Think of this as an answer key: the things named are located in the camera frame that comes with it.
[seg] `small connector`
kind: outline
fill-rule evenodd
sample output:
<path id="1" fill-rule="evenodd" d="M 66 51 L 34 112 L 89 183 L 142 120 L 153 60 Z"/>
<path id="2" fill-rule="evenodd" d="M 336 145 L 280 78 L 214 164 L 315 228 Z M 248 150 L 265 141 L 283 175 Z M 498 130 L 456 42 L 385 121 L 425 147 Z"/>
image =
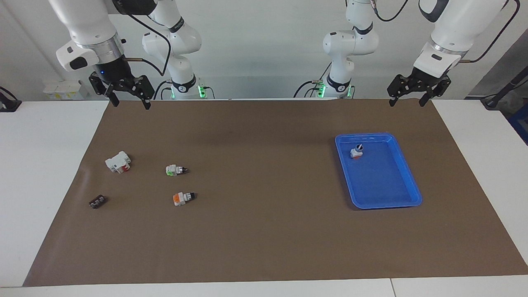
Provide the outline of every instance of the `small connector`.
<path id="1" fill-rule="evenodd" d="M 165 168 L 165 173 L 170 177 L 175 177 L 178 174 L 184 174 L 187 170 L 188 169 L 183 166 L 169 165 Z"/>
<path id="2" fill-rule="evenodd" d="M 90 207 L 93 209 L 98 209 L 101 205 L 105 204 L 107 201 L 106 197 L 103 195 L 97 196 L 97 198 L 90 201 Z"/>
<path id="3" fill-rule="evenodd" d="M 174 206 L 185 205 L 188 201 L 191 201 L 195 198 L 196 198 L 196 195 L 194 194 L 194 192 L 185 193 L 185 194 L 183 192 L 180 192 L 173 196 Z"/>
<path id="4" fill-rule="evenodd" d="M 105 163 L 112 172 L 121 174 L 130 170 L 131 160 L 125 152 L 121 151 L 113 158 L 106 160 Z"/>
<path id="5" fill-rule="evenodd" d="M 358 144 L 355 148 L 350 151 L 350 157 L 357 159 L 363 155 L 363 144 Z"/>

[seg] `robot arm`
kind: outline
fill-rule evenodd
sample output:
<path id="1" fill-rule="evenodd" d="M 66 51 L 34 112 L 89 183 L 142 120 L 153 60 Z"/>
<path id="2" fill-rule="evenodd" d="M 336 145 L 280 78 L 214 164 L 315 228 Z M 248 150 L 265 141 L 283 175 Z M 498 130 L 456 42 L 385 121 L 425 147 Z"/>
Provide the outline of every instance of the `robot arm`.
<path id="1" fill-rule="evenodd" d="M 119 104 L 114 91 L 126 91 L 142 100 L 146 109 L 154 94 L 146 76 L 134 77 L 126 61 L 117 30 L 110 22 L 103 0 L 49 0 L 60 21 L 68 28 L 72 40 L 56 55 L 67 71 L 93 66 L 90 82 L 98 95 Z M 114 0 L 123 14 L 149 14 L 157 0 Z"/>
<path id="2" fill-rule="evenodd" d="M 183 20 L 174 0 L 160 0 L 149 16 L 155 23 L 166 27 L 160 31 L 171 43 L 171 53 L 167 69 L 171 74 L 172 93 L 175 99 L 199 99 L 205 97 L 200 82 L 183 54 L 198 51 L 202 46 L 200 34 Z M 165 62 L 168 52 L 166 41 L 155 33 L 143 36 L 144 50 Z"/>
<path id="3" fill-rule="evenodd" d="M 420 0 L 422 15 L 435 24 L 435 29 L 414 63 L 411 75 L 397 75 L 387 88 L 391 106 L 401 96 L 415 91 L 425 92 L 421 106 L 433 97 L 442 96 L 451 84 L 448 71 L 460 63 L 506 1 Z"/>
<path id="4" fill-rule="evenodd" d="M 373 15 L 370 0 L 350 0 L 346 18 L 353 25 L 352 30 L 326 35 L 323 48 L 332 57 L 332 68 L 324 81 L 324 97 L 345 97 L 354 72 L 350 56 L 371 54 L 378 47 L 379 37 L 373 29 Z"/>

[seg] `brown table surface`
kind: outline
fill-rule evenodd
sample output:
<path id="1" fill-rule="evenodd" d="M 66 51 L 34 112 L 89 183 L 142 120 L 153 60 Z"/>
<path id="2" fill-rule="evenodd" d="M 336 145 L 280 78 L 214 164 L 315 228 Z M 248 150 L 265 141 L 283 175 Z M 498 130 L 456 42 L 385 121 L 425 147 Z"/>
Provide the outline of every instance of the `brown table surface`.
<path id="1" fill-rule="evenodd" d="M 376 132 L 397 138 L 422 205 L 352 205 L 334 138 Z M 121 150 L 120 175 L 104 161 Z M 198 198 L 175 207 L 180 191 Z M 162 101 L 107 108 L 24 286 L 516 274 L 528 268 L 432 104 Z"/>

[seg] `white table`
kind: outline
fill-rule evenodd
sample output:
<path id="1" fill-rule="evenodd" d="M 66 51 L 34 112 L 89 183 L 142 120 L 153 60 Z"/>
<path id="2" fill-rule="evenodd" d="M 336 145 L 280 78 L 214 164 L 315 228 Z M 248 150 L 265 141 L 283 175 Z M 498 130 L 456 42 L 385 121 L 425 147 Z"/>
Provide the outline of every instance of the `white table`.
<path id="1" fill-rule="evenodd" d="M 485 110 L 478 101 L 433 102 L 526 261 L 528 147 L 499 112 Z M 26 102 L 16 113 L 0 114 L 0 287 L 5 287 L 0 296 L 495 297 L 528 292 L 528 276 L 18 288 L 106 105 Z"/>

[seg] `blue plastic tray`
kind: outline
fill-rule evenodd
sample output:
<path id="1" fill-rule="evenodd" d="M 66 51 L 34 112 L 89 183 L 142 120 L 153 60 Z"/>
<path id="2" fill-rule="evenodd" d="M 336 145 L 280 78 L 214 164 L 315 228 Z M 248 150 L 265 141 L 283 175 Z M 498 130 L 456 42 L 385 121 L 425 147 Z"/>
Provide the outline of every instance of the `blue plastic tray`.
<path id="1" fill-rule="evenodd" d="M 350 197 L 361 209 L 418 206 L 422 196 L 396 138 L 389 133 L 345 134 L 335 139 Z M 363 156 L 350 150 L 363 144 Z"/>

